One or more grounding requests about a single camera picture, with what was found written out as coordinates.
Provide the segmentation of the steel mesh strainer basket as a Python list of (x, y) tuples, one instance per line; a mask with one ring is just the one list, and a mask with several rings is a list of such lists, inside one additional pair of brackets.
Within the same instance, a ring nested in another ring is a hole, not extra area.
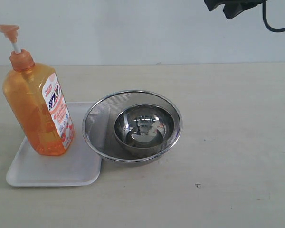
[[(174, 119), (174, 131), (168, 146), (151, 157), (137, 158), (121, 147), (114, 135), (117, 116), (133, 105), (151, 104), (165, 109)], [(160, 159), (178, 141), (183, 128), (180, 111), (166, 97), (144, 90), (126, 90), (97, 101), (84, 116), (83, 137), (88, 146), (102, 159), (125, 167), (139, 167)]]

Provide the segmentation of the orange pump soap bottle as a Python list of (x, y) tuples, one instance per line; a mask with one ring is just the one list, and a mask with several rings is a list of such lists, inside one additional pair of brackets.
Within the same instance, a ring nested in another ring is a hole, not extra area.
[(75, 127), (53, 67), (36, 63), (19, 47), (17, 25), (0, 25), (12, 46), (12, 70), (2, 90), (28, 142), (40, 155), (60, 156), (67, 152)]

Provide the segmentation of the white rectangular plastic tray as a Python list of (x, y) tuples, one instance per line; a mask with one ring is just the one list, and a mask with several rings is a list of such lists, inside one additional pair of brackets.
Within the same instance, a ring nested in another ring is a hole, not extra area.
[(13, 187), (85, 186), (97, 180), (102, 159), (85, 142), (82, 122), (94, 102), (67, 104), (75, 125), (75, 138), (68, 151), (61, 156), (42, 156), (23, 139), (6, 175)]

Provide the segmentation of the small stainless steel bowl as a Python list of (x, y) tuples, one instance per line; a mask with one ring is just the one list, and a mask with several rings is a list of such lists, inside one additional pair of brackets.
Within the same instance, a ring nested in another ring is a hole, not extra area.
[(114, 123), (114, 135), (123, 149), (137, 158), (158, 154), (168, 146), (174, 119), (165, 109), (138, 104), (123, 110)]

